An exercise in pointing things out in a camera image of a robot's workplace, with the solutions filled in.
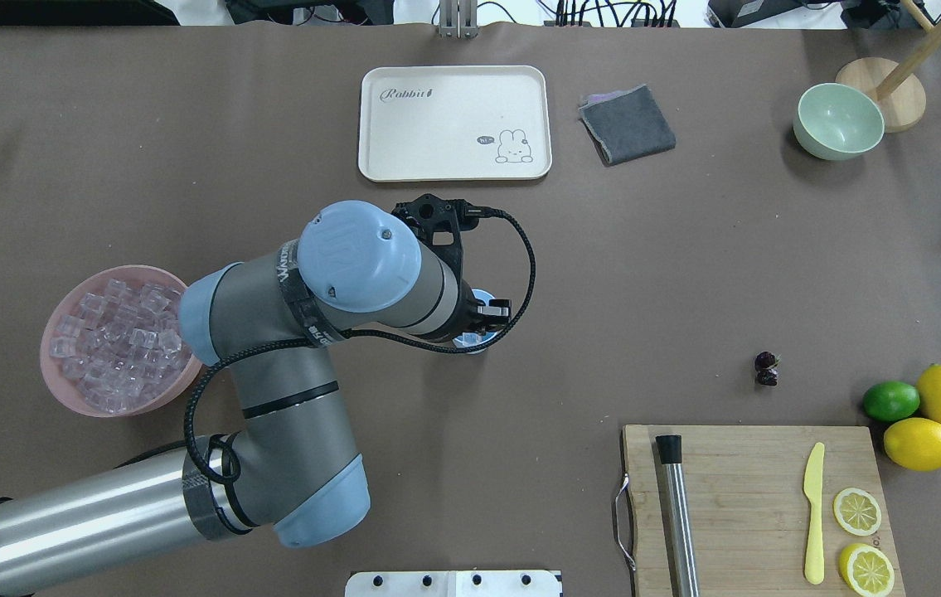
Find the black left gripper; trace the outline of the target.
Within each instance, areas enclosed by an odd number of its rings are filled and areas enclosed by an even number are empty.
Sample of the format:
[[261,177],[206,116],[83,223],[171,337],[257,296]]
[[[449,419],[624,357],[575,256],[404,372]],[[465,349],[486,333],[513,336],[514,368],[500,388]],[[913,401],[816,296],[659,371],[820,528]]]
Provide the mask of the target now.
[[485,326],[507,326],[511,322],[509,299],[480,299],[462,276],[462,234],[478,226],[485,216],[484,208],[464,199],[444,200],[425,193],[414,201],[395,204],[391,215],[402,220],[454,276],[454,288],[446,290],[447,296],[454,297],[454,305],[441,306],[441,322],[429,323],[424,332],[415,332],[415,337],[448,342],[466,332],[479,333]]

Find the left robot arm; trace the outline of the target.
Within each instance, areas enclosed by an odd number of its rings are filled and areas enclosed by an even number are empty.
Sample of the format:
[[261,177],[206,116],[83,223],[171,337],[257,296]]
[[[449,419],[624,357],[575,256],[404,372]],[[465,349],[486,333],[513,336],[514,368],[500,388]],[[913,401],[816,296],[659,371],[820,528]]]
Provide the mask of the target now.
[[521,314],[462,276],[460,234],[499,208],[433,194],[383,211],[323,208],[276,254],[235,262],[182,296],[181,330],[207,367],[182,441],[22,500],[0,498],[0,596],[272,526],[322,544],[363,521],[361,451],[327,349],[383,337],[451,354],[466,332],[499,340]]

